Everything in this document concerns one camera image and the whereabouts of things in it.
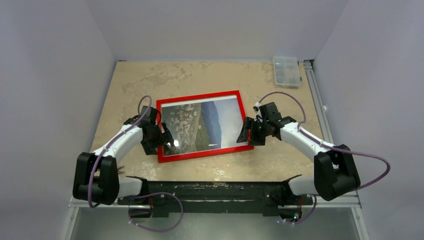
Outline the landscape photo print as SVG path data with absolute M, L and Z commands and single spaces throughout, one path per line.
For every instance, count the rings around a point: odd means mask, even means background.
M 164 157 L 204 156 L 212 151 L 243 146 L 237 142 L 244 117 L 235 94 L 162 103 L 162 121 L 173 141 L 162 148 Z

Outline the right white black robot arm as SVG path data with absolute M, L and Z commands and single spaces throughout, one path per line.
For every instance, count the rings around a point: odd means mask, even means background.
M 246 117 L 236 141 L 263 146 L 268 136 L 295 147 L 313 163 L 311 176 L 298 175 L 283 181 L 280 196 L 284 202 L 292 204 L 302 195 L 331 201 L 361 185 L 353 155 L 346 145 L 325 146 L 325 142 L 310 135 L 290 116 L 262 121 Z

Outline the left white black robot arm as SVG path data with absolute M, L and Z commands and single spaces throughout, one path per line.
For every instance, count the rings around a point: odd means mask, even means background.
M 127 119 L 119 132 L 93 152 L 82 152 L 76 160 L 72 196 L 87 201 L 94 208 L 111 205 L 117 199 L 130 197 L 138 205 L 146 203 L 149 191 L 145 179 L 136 176 L 119 178 L 118 166 L 137 145 L 147 156 L 174 140 L 159 110 L 142 107 L 142 114 Z

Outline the clear plastic organizer box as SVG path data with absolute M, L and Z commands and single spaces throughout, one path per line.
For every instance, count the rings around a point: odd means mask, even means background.
M 283 88 L 297 89 L 301 86 L 299 61 L 296 57 L 273 57 L 274 82 Z

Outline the orange handled pliers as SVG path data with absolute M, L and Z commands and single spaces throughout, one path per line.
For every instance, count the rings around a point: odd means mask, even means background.
M 123 168 L 124 168 L 124 165 L 119 165 L 118 167 L 117 167 L 117 173 L 120 175 L 120 174 L 123 174 L 125 171 L 123 170 Z

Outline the black mounting base plate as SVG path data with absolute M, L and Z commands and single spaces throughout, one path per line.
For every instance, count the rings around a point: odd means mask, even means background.
M 170 213 L 261 214 L 291 218 L 302 206 L 312 206 L 308 194 L 292 195 L 285 181 L 152 181 L 143 180 L 141 193 L 121 197 L 118 205 L 147 206 L 152 217 Z

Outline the aluminium rail frame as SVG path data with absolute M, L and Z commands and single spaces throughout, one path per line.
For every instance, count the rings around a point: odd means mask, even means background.
M 323 111 L 315 76 L 309 62 L 297 65 L 302 84 L 290 89 L 295 100 L 281 95 L 274 84 L 271 62 L 230 61 L 119 61 L 106 95 L 92 149 L 102 146 L 136 113 L 140 97 L 154 100 L 238 90 L 245 112 L 262 96 L 277 103 L 279 110 L 297 120 L 305 109 L 304 127 L 328 142 L 333 136 Z M 123 160 L 128 175 L 150 180 L 195 181 L 282 181 L 297 174 L 309 174 L 312 164 L 293 147 L 276 139 L 266 146 L 238 153 L 157 162 L 137 146 Z M 303 223 L 290 226 L 277 217 L 260 214 L 186 213 L 181 224 L 165 233 L 154 233 L 128 223 L 127 206 L 101 205 L 89 208 L 72 199 L 64 240 L 367 240 L 358 194 L 351 192 L 332 202 L 318 199 L 314 213 Z

